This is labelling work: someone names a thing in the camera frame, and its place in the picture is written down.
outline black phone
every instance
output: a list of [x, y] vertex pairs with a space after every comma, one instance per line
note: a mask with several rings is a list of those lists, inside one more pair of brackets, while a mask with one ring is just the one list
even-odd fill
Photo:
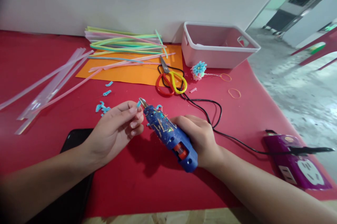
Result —
[[[67, 136], [61, 149], [61, 153], [82, 144], [91, 134], [92, 130], [93, 129], [72, 130]], [[93, 177], [94, 173], [84, 178], [81, 182], [33, 217], [28, 223], [82, 223]]]

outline blue straw flower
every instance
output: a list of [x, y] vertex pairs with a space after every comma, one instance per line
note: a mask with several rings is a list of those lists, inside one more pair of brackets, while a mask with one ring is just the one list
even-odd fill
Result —
[[197, 76], [198, 74], [201, 74], [201, 77], [203, 77], [205, 75], [206, 66], [207, 64], [205, 62], [202, 61], [198, 62], [196, 65], [192, 67], [194, 75]]

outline red scissor handle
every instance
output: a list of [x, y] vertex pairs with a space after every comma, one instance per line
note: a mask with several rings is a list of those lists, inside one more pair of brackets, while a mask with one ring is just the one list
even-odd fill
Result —
[[[161, 90], [161, 88], [160, 88], [160, 86], [159, 86], [159, 81], [161, 80], [161, 77], [163, 77], [164, 80], [165, 80], [165, 81], [168, 83], [168, 85], [170, 86], [170, 90], [171, 90], [170, 93], [163, 92], [163, 91]], [[157, 88], [157, 90], [158, 90], [162, 95], [164, 95], [164, 96], [169, 96], [169, 97], [170, 97], [170, 96], [173, 96], [173, 95], [174, 95], [174, 88], [173, 88], [171, 82], [167, 79], [166, 74], [160, 74], [160, 76], [158, 77], [157, 82], [156, 82], [156, 88]]]

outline hand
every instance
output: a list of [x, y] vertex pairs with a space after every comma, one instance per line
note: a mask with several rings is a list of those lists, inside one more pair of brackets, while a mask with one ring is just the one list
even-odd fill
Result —
[[198, 166], [211, 168], [221, 162], [222, 153], [217, 145], [211, 124], [193, 115], [178, 116], [171, 119], [191, 139], [198, 154]]
[[109, 163], [136, 135], [143, 132], [143, 110], [134, 101], [115, 106], [99, 120], [81, 145], [82, 150], [95, 163], [94, 169]]

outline electrical outlet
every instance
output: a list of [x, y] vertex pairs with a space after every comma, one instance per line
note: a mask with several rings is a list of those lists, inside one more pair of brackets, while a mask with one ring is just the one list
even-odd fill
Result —
[[279, 165], [279, 169], [281, 170], [281, 173], [286, 182], [290, 184], [297, 184], [288, 167]]
[[300, 160], [297, 162], [297, 165], [310, 183], [312, 183], [313, 185], [324, 185], [322, 175], [310, 160]]

